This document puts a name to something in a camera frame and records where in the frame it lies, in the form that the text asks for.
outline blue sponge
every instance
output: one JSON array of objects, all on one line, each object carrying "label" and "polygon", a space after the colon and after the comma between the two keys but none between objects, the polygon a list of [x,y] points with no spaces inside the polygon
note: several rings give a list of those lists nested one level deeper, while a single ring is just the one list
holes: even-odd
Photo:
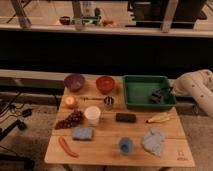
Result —
[{"label": "blue sponge", "polygon": [[72,139],[73,140],[92,140],[93,129],[92,128],[81,128],[75,127],[73,129]]}]

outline gray cloth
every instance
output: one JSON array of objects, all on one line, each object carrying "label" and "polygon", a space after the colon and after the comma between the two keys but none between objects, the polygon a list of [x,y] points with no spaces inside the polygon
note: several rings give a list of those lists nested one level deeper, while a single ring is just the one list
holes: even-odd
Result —
[{"label": "gray cloth", "polygon": [[72,139],[73,140],[92,140],[93,129],[92,128],[81,128],[75,127],[73,129]]},{"label": "gray cloth", "polygon": [[141,144],[146,151],[161,156],[164,148],[164,141],[164,133],[155,128],[151,128],[145,133]]}]

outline paper cup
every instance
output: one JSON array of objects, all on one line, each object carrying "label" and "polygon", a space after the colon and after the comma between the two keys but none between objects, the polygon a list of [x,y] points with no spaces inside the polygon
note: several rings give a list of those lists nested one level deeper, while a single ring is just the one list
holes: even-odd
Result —
[{"label": "paper cup", "polygon": [[97,106],[90,106],[85,109],[84,115],[87,118],[89,125],[97,126],[99,123],[101,110]]}]

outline blue cup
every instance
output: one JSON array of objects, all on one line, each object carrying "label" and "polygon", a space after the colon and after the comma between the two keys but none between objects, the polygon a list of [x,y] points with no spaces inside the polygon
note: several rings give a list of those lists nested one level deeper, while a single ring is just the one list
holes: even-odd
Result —
[{"label": "blue cup", "polygon": [[128,137],[123,137],[119,141],[119,149],[122,155],[127,155],[133,151],[133,142]]}]

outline wooden table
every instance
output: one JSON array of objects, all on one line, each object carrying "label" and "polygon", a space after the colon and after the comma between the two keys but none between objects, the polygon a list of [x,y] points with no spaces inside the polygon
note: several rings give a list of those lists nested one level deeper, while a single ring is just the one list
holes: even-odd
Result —
[{"label": "wooden table", "polygon": [[[67,109],[64,100],[72,95],[77,98],[79,109],[97,105],[102,109],[99,125],[94,127],[92,141],[73,141],[72,129],[55,130],[47,148],[45,162],[79,165],[116,165],[116,166],[156,166],[156,167],[194,167],[195,163],[187,143],[176,109],[167,112],[171,119],[164,123],[147,124],[146,120],[158,111],[128,110],[123,97],[123,84],[116,82],[116,88],[109,94],[115,98],[114,108],[106,110],[102,101],[82,100],[80,97],[105,97],[96,89],[95,80],[87,80],[84,88],[77,93],[65,89],[56,121],[65,119],[72,110]],[[121,123],[115,121],[116,112],[130,112],[137,116],[137,122]],[[85,119],[81,126],[88,126]],[[141,146],[141,139],[149,128],[157,128],[166,135],[164,151],[161,157],[146,152]],[[79,154],[78,158],[68,156],[58,144],[58,137],[64,136],[70,148]],[[134,142],[134,151],[127,156],[119,152],[118,142],[122,137],[130,137]]]}]

